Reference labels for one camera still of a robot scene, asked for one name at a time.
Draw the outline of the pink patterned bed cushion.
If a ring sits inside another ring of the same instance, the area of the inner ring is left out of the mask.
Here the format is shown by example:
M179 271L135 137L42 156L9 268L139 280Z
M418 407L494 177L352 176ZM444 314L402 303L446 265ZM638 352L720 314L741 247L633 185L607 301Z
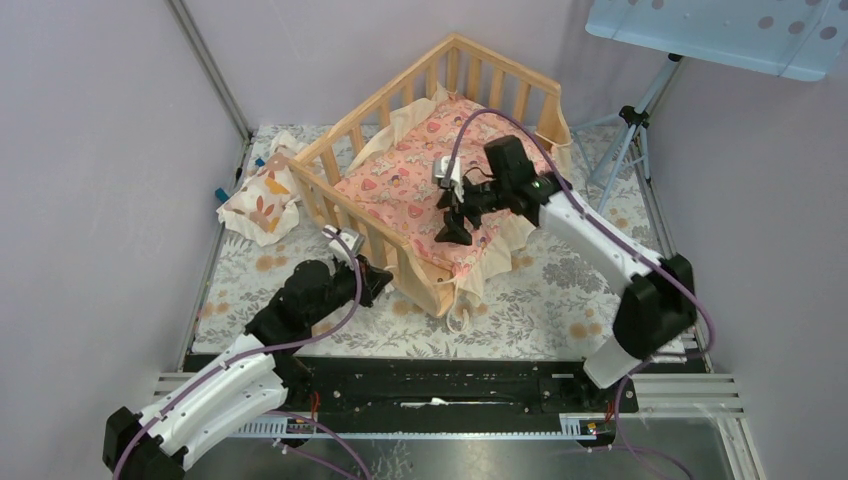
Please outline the pink patterned bed cushion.
M531 140L506 119L484 114L463 123L480 104L438 93L391 115L391 123L372 138L336 184L336 190L410 242L425 276L397 271L398 287L427 313L442 316L464 296L479 302L487 279L511 270L511 254L524 247L534 226L509 211L486 214L471 232L469 246L440 243L444 226L437 202L442 190L432 180L434 162L460 147L457 166L473 182L491 173L483 147L505 135L518 137L539 171L547 162Z

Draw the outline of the wooden pet bed frame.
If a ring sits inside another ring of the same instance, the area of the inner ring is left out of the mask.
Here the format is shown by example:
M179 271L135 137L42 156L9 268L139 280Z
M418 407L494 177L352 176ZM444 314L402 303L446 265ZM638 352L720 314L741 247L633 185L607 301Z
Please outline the wooden pet bed frame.
M322 227L347 227L361 233L365 257L372 265L390 270L394 287L402 293L397 271L425 276L410 242L381 221L371 219L335 186L366 144L390 125L393 112L438 93L459 95L480 104L480 110L463 123L463 130L484 114L502 117L520 130L531 126L534 134L528 139L544 160L551 157L562 173L567 173L571 165L571 136L561 109L558 82L458 34L448 36L424 54L290 163L312 220Z

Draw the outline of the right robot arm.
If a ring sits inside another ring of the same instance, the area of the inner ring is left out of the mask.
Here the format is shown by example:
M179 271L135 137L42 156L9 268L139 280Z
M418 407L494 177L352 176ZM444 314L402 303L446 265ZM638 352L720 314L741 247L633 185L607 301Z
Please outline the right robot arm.
M464 177L455 154L434 162L445 222L435 239L469 246L484 215L509 210L593 264L620 298L611 337L584 361L584 377L573 386L577 405L597 412L612 400L613 385L705 315L694 294L692 265L680 254L664 258L621 236L556 169L537 172L519 138L493 140L484 153L490 174L480 184Z

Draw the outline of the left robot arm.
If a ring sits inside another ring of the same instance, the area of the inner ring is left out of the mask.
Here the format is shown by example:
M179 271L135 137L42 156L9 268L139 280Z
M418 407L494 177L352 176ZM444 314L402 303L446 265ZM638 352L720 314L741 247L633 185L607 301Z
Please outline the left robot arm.
M314 325L342 307L348 323L393 279L362 255L361 233L332 226L322 233L332 261L298 264L223 353L160 400L109 416L102 459L113 478L182 479L206 452L254 418L307 404L311 375L295 352L320 341Z

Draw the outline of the black tripod stand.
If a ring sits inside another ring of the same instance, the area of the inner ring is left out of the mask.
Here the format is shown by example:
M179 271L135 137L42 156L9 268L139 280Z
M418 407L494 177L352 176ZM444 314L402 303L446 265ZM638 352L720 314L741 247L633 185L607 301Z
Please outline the black tripod stand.
M615 187L618 175L626 169L640 171L642 179L648 184L651 183L652 168L650 165L648 130L652 122L652 108L657 106L661 95L670 85L682 60L682 55L669 53L662 68L635 105L624 105L617 113L570 129L572 140L578 147L578 151L589 171L586 184L601 190L601 196L596 207L598 212L604 210ZM612 125L619 126L612 142L599 160L591 160L586 152L581 134L598 127Z

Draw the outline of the floral small pillow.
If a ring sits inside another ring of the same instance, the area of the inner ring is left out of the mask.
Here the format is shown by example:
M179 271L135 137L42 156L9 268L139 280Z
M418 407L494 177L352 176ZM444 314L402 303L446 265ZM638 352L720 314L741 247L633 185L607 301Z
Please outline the floral small pillow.
M280 241L300 223L292 158L276 153L217 210L218 221L259 246Z

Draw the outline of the blue toy item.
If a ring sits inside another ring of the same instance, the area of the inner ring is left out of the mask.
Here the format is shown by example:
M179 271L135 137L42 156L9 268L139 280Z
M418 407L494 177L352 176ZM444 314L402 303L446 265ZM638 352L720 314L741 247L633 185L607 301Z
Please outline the blue toy item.
M252 165L252 170L245 170L239 180L237 187L231 192L223 193L223 200L215 210L220 214L224 211L233 211L247 215L251 212L266 214L268 210L273 211L277 201L266 185L266 177L270 172L271 160L269 157L258 158Z

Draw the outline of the grey diagonal pole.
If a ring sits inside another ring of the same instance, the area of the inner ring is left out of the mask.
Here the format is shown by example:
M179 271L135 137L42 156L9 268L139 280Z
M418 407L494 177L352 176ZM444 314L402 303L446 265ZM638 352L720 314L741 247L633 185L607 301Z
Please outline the grey diagonal pole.
M203 38L187 2L184 0L165 0L165 4L171 11L178 28L185 37L188 46L192 50L234 129L242 141L248 143L252 139L252 132L249 128L248 121L229 88L213 53Z

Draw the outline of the light blue perforated panel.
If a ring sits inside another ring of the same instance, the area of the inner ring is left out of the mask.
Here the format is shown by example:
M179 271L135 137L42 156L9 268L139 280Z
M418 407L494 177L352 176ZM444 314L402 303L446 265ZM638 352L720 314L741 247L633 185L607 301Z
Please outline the light blue perforated panel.
M822 80L847 45L838 0L595 1L601 38L804 82Z

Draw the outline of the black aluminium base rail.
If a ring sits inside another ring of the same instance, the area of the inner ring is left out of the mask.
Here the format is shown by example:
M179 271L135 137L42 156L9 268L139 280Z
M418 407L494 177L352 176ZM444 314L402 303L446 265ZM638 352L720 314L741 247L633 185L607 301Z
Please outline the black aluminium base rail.
M304 356L305 382L281 405L338 433L548 434L572 419L611 424L615 390L590 393L569 361ZM621 418L739 418L728 374L700 360L652 364L627 380Z

